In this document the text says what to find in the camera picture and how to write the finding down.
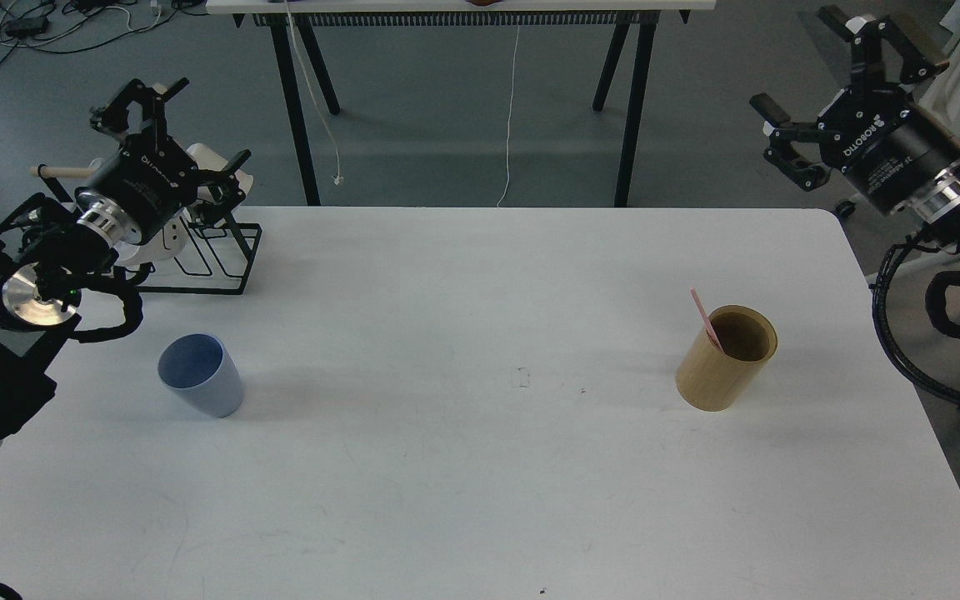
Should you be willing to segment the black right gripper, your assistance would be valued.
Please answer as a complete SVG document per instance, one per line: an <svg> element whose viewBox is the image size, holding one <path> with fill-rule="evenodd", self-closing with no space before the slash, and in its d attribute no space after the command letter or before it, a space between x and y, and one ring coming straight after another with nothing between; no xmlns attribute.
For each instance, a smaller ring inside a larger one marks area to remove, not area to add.
<svg viewBox="0 0 960 600"><path fill-rule="evenodd" d="M850 17L838 5L823 5L817 18L850 48L848 87L818 115L824 129L794 122L765 92L752 96L749 105L768 138L763 158L807 193L829 183L829 168L838 171L873 208L891 215L960 159L960 137L899 87L945 73L949 57L901 12ZM885 47L900 58L896 80L885 71ZM828 167L805 159L796 143L819 145Z"/></svg>

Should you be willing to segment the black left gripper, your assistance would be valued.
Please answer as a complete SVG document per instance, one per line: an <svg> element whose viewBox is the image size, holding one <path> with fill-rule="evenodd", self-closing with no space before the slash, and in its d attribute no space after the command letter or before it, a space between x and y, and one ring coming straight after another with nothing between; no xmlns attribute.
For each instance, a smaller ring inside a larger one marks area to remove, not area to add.
<svg viewBox="0 0 960 600"><path fill-rule="evenodd" d="M145 244L180 209L189 208L195 224L221 224L243 204L253 176L243 171L250 149L225 159L213 149L184 151L168 136L165 106L190 83L180 78L164 90L134 78L106 105L92 107L90 126L121 145L84 185L76 202L89 209L110 203L126 216L123 241ZM140 129L131 132L130 107L140 110Z"/></svg>

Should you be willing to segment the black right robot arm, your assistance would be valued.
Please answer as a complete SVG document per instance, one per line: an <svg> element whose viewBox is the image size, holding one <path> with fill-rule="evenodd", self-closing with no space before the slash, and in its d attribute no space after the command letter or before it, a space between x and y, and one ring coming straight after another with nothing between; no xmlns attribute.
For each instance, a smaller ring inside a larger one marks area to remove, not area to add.
<svg viewBox="0 0 960 600"><path fill-rule="evenodd" d="M888 293L913 251L960 256L960 1L937 47L908 17L851 17L837 5L817 11L849 46L849 79L811 122L796 122L765 92L751 106L763 118L765 159L800 189L838 173L883 215L909 210L917 234L885 253L870 289L883 351L917 387L960 410L960 391L922 371L898 345ZM934 330L960 339L960 270L933 274L923 304Z"/></svg>

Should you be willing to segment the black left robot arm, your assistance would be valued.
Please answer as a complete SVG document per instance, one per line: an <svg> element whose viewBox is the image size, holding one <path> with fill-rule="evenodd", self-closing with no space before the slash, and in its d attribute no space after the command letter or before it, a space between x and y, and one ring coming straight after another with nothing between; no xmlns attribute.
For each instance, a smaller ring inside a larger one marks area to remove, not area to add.
<svg viewBox="0 0 960 600"><path fill-rule="evenodd" d="M96 167L35 167L48 192L0 219L0 441L56 394L47 368L65 342L141 326L146 278L193 234L228 232L254 258L233 216L254 183L243 170L251 152L223 158L168 132L165 106L188 83L123 85L90 117L117 152Z"/></svg>

